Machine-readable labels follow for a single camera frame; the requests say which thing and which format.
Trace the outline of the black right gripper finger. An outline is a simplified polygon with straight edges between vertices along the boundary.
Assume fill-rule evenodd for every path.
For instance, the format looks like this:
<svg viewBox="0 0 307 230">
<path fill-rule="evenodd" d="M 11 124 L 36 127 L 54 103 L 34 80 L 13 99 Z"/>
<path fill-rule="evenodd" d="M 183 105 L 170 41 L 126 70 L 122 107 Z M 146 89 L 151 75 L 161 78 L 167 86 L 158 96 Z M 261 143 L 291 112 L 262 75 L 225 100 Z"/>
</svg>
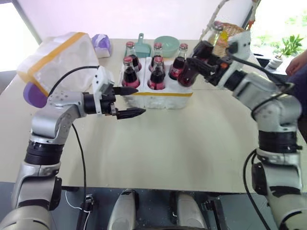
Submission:
<svg viewBox="0 0 307 230">
<path fill-rule="evenodd" d="M 212 67 L 198 58 L 187 58 L 187 65 L 190 69 L 197 71 L 201 75 L 210 75 Z"/>
<path fill-rule="evenodd" d="M 208 59 L 212 54 L 214 46 L 208 41 L 199 41 L 193 49 L 192 57 Z"/>
</svg>

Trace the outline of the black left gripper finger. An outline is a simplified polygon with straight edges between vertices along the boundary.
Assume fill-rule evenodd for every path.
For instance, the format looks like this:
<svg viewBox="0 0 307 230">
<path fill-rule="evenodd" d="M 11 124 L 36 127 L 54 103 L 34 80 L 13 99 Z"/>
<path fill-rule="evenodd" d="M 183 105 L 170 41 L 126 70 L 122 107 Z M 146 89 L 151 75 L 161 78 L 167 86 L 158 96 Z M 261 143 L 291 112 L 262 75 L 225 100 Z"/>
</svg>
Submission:
<svg viewBox="0 0 307 230">
<path fill-rule="evenodd" d="M 126 96 L 137 93 L 138 90 L 133 87 L 113 87 L 114 95 Z"/>
<path fill-rule="evenodd" d="M 126 110 L 118 110 L 116 112 L 116 117 L 118 120 L 120 119 L 128 119 L 139 116 L 143 114 L 146 110 L 142 108 L 128 108 Z"/>
</svg>

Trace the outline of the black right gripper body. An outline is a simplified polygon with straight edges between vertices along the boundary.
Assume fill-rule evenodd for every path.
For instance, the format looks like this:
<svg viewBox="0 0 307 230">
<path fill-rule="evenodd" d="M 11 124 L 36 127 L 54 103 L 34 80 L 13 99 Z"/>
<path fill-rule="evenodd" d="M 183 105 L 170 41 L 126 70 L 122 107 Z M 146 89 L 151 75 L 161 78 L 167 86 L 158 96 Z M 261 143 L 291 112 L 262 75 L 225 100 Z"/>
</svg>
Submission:
<svg viewBox="0 0 307 230">
<path fill-rule="evenodd" d="M 217 85 L 232 64 L 232 60 L 228 56 L 218 57 L 217 55 L 212 54 L 206 64 L 212 66 L 214 70 L 205 71 L 204 78 L 211 85 Z"/>
</svg>

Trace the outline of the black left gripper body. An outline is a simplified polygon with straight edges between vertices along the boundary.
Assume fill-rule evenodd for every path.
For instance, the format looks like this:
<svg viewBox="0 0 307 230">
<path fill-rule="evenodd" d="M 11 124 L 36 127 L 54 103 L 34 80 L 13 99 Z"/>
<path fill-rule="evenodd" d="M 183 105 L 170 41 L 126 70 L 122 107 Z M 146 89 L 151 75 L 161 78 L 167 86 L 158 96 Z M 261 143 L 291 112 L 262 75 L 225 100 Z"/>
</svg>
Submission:
<svg viewBox="0 0 307 230">
<path fill-rule="evenodd" d="M 101 93 L 100 106 L 103 115 L 116 116 L 118 109 L 115 107 L 115 91 L 113 85 L 108 85 Z"/>
</svg>

